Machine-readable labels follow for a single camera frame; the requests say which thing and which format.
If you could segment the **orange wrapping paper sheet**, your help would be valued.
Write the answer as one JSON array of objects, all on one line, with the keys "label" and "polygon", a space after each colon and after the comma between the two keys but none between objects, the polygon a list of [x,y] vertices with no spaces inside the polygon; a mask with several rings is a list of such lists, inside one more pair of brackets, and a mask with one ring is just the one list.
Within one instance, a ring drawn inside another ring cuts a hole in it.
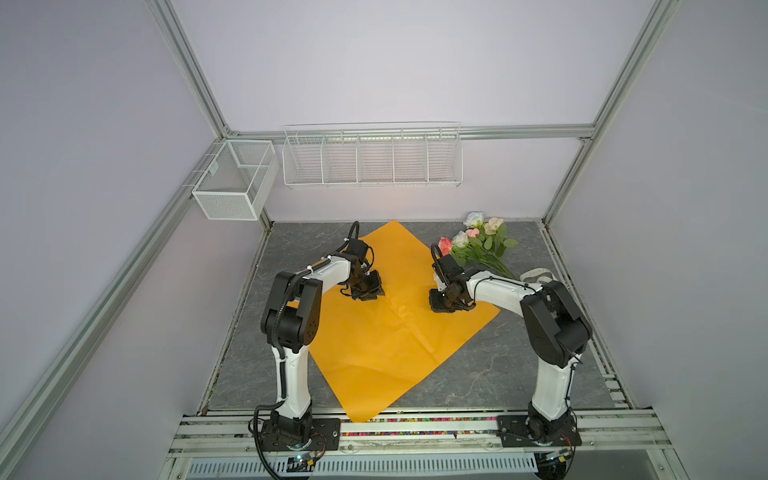
[{"label": "orange wrapping paper sheet", "polygon": [[500,312],[435,313],[429,248],[391,221],[364,236],[374,250],[384,295],[353,300],[338,287],[324,294],[319,330],[309,352],[354,422],[366,422],[416,386]]}]

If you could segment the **white fake rose stem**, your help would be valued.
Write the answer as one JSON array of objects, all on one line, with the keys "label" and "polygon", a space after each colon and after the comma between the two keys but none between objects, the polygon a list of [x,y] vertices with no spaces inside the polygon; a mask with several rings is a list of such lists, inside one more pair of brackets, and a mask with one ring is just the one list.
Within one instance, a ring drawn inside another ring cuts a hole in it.
[{"label": "white fake rose stem", "polygon": [[503,260],[508,249],[518,246],[518,241],[508,234],[506,222],[500,217],[486,217],[482,212],[470,212],[464,220],[468,240],[467,247],[473,259],[499,275],[513,278]]}]

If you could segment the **cream fake rose stem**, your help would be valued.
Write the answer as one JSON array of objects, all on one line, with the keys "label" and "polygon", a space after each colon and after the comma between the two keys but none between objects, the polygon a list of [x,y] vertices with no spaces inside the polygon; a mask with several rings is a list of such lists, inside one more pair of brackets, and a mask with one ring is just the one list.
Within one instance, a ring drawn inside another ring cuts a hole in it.
[{"label": "cream fake rose stem", "polygon": [[477,246],[478,261],[494,273],[507,278],[515,278],[510,268],[503,260],[508,248],[518,245],[518,242],[508,236],[505,221],[498,217],[491,217],[478,222],[475,237],[479,241]]}]

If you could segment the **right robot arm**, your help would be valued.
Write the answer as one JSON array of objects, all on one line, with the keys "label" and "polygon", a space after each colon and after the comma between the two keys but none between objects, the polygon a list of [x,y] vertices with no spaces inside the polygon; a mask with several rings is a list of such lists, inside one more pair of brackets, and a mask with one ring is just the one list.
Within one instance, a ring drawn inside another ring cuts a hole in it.
[{"label": "right robot arm", "polygon": [[499,436],[514,445],[570,446],[581,444],[570,404],[575,366],[581,362],[593,329],[567,287],[551,280],[527,283],[464,269],[450,255],[433,254],[437,286],[429,291],[435,313],[470,311],[481,302],[523,318],[538,357],[537,377],[525,418],[502,416]]}]

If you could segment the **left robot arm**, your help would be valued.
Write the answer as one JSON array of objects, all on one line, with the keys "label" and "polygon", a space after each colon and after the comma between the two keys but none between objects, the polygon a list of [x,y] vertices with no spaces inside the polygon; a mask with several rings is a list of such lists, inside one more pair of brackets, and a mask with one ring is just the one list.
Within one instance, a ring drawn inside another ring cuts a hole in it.
[{"label": "left robot arm", "polygon": [[272,284],[260,328],[271,347],[277,374],[277,398],[255,409],[256,445],[265,451],[301,450],[338,431],[315,425],[308,386],[309,346],[319,331],[322,298],[340,286],[352,300],[372,301],[384,294],[373,269],[373,248],[352,223],[342,245],[298,272],[280,272]]}]

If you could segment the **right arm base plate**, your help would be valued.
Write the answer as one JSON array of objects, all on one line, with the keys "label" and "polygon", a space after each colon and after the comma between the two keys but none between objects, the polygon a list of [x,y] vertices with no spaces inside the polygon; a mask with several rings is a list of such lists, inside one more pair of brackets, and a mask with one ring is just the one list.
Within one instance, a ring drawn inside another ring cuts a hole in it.
[{"label": "right arm base plate", "polygon": [[573,414],[547,420],[534,413],[500,415],[497,436],[503,447],[578,447],[582,439]]}]

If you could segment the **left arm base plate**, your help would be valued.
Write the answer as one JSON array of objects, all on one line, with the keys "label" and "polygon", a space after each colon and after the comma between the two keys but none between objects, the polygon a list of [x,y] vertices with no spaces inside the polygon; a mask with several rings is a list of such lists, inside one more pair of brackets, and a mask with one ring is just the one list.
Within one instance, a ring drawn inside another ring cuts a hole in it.
[{"label": "left arm base plate", "polygon": [[258,444],[265,452],[336,451],[341,439],[341,421],[335,418],[268,419],[258,434]]}]

